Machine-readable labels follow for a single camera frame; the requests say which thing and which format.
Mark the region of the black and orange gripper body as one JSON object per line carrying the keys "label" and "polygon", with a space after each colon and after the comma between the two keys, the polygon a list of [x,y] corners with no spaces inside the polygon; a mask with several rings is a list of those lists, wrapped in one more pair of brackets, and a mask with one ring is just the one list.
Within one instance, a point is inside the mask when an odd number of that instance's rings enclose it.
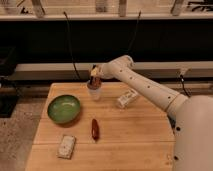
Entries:
{"label": "black and orange gripper body", "polygon": [[98,68],[96,65],[94,65],[92,67],[92,70],[90,72],[90,79],[89,81],[87,82],[87,86],[90,88],[90,89],[98,89],[101,87],[101,79],[100,77],[97,75],[97,72],[98,72]]}

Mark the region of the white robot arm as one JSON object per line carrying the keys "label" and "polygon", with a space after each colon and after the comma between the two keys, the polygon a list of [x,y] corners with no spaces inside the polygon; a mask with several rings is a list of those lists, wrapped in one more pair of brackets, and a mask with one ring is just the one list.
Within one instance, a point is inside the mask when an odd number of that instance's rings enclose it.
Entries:
{"label": "white robot arm", "polygon": [[91,69],[93,78],[116,78],[136,90],[175,122],[172,171],[213,171],[213,97],[187,97],[131,69],[123,55]]}

